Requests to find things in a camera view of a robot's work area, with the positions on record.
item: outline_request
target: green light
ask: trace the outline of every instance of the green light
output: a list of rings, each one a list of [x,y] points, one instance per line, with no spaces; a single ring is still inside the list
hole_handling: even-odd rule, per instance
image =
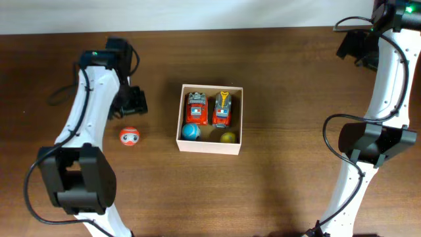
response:
[[[406,7],[405,11],[407,13],[412,13],[414,11],[413,7]]]

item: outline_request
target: open box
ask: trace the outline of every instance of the open box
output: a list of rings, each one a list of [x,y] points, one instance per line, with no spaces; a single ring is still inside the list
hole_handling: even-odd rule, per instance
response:
[[[186,101],[189,93],[205,93],[208,99],[208,124],[199,126],[201,130],[198,141],[187,141],[182,138],[182,128],[186,124]],[[212,115],[215,107],[216,95],[229,92],[232,96],[231,126],[229,128],[215,128],[212,126]],[[177,145],[180,151],[218,153],[238,155],[241,147],[241,133],[243,128],[243,88],[228,86],[202,86],[184,84],[180,99],[180,110],[177,125]],[[234,144],[220,143],[220,137],[226,132],[233,132],[236,136]]]

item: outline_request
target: white background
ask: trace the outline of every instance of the white background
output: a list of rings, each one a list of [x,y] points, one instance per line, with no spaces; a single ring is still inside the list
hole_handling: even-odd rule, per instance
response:
[[[332,26],[370,17],[372,7],[373,0],[0,0],[0,34]]]

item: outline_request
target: toy car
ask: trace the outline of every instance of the toy car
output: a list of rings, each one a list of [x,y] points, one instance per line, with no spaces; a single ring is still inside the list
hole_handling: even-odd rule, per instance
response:
[[[212,125],[217,128],[226,128],[231,125],[231,95],[228,92],[220,92],[216,95]]]
[[[204,93],[190,93],[187,97],[186,123],[208,124],[208,99]]]

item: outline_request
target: red ball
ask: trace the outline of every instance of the red ball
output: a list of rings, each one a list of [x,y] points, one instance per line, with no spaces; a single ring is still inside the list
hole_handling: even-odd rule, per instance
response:
[[[120,132],[120,141],[124,145],[134,145],[140,139],[140,133],[134,127],[125,127]]]

